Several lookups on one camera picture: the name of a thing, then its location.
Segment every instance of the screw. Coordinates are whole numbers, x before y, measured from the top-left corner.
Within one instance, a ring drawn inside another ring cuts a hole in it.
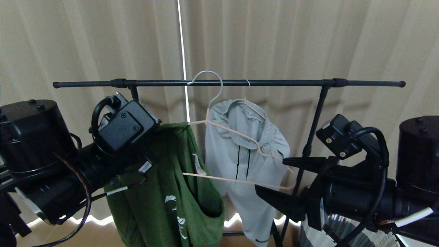
[[[426,134],[428,132],[428,129],[427,129],[427,127],[422,127],[421,129],[419,129],[419,132],[421,134]]]

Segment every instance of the clothes hanger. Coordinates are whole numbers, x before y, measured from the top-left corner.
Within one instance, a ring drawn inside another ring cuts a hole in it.
[[[260,112],[258,112],[253,106],[247,104],[247,94],[250,91],[251,85],[250,85],[250,82],[247,79],[245,79],[245,80],[248,82],[248,89],[247,89],[247,92],[245,92],[244,101],[243,102],[238,102],[238,104],[244,104],[244,105],[248,106],[250,109],[252,109],[255,113],[257,113],[259,116],[261,116],[265,120],[265,116],[264,115],[262,115]]]
[[[201,121],[195,121],[195,122],[187,123],[187,124],[188,124],[188,125],[196,125],[196,124],[205,124],[205,125],[207,125],[207,124],[212,124],[212,125],[214,125],[214,126],[217,126],[218,128],[222,128],[222,129],[224,129],[224,130],[227,130],[227,131],[230,131],[230,132],[236,133],[236,134],[238,134],[238,135],[240,135],[240,136],[242,136],[242,137],[245,137],[245,138],[249,139],[250,141],[254,142],[254,143],[256,144],[256,147],[257,147],[257,149],[258,149],[258,152],[259,152],[262,156],[273,157],[273,158],[277,159],[278,161],[282,162],[282,160],[281,160],[279,157],[275,156],[275,155],[264,154],[264,153],[262,153],[262,151],[261,151],[261,147],[259,146],[259,143],[258,143],[255,139],[253,139],[253,138],[251,138],[251,137],[249,137],[249,136],[247,136],[247,135],[244,135],[244,134],[242,134],[242,133],[240,133],[240,132],[238,132],[238,131],[235,131],[235,130],[229,129],[229,128],[227,128],[227,127],[224,127],[224,126],[222,126],[222,125],[220,125],[220,124],[214,123],[214,122],[212,122],[212,121],[209,120],[210,106],[211,106],[212,102],[213,102],[214,100],[216,100],[216,99],[221,95],[221,93],[223,92],[223,88],[224,88],[223,79],[221,79],[221,77],[220,77],[217,73],[215,73],[215,72],[213,72],[213,71],[211,71],[211,70],[203,70],[203,71],[199,72],[197,75],[195,75],[194,78],[192,79],[192,81],[189,82],[189,83],[187,83],[187,84],[188,84],[188,85],[193,84],[199,75],[201,75],[202,73],[206,73],[206,72],[208,72],[208,73],[212,73],[212,74],[216,75],[216,76],[219,78],[219,81],[221,82],[221,89],[219,90],[219,93],[218,93],[218,94],[217,94],[217,95],[216,95],[216,96],[215,96],[215,97],[209,102],[209,105],[208,105],[208,107],[207,107],[207,111],[206,111],[206,119],[205,119],[205,120],[201,120]],[[294,172],[293,172],[293,170],[291,169],[291,167],[289,167],[289,166],[286,166],[286,167],[287,167],[287,169],[288,169],[292,174],[294,174]],[[277,185],[266,185],[266,184],[255,183],[255,182],[249,182],[249,181],[242,181],[242,180],[235,180],[235,179],[228,179],[228,178],[220,178],[220,177],[214,177],[214,176],[209,176],[209,175],[201,175],[201,174],[195,174],[195,173],[187,173],[187,172],[184,172],[183,175],[186,175],[186,176],[194,176],[194,177],[202,177],[202,178],[211,178],[211,179],[217,179],[217,180],[225,180],[225,181],[231,181],[231,182],[239,182],[239,183],[245,183],[245,184],[260,185],[260,186],[264,186],[264,187],[271,187],[271,188],[278,188],[278,189],[292,189],[292,188],[294,188],[294,185],[292,185],[292,186],[288,186],[288,187],[287,187],[287,186],[277,186]]]

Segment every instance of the green shirt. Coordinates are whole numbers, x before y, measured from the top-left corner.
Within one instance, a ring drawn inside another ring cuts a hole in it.
[[[146,183],[107,197],[123,242],[129,247],[219,246],[224,224],[221,196],[210,179],[182,174],[207,171],[191,127],[163,124],[150,139],[151,150],[161,160],[147,171]],[[104,189],[140,179],[127,174]]]

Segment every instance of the care label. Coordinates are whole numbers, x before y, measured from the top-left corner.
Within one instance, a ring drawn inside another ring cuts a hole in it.
[[[145,164],[143,164],[142,167],[139,168],[139,172],[145,173],[152,167],[152,164],[149,161],[146,161]]]
[[[196,153],[192,154],[195,156],[195,169],[197,170],[197,173],[200,175],[207,175],[207,173],[201,168],[200,161],[198,160],[198,155]]]

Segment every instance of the hanger bar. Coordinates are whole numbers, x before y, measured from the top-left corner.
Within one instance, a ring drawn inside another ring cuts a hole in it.
[[[374,86],[374,87],[404,87],[404,81],[376,81],[376,80],[249,80],[255,86]],[[126,80],[115,79],[109,81],[79,81],[79,82],[53,82],[54,88],[60,87],[181,87],[181,86],[220,86],[219,80],[197,80],[188,85],[190,80]],[[223,80],[224,86],[248,86],[246,80]]]

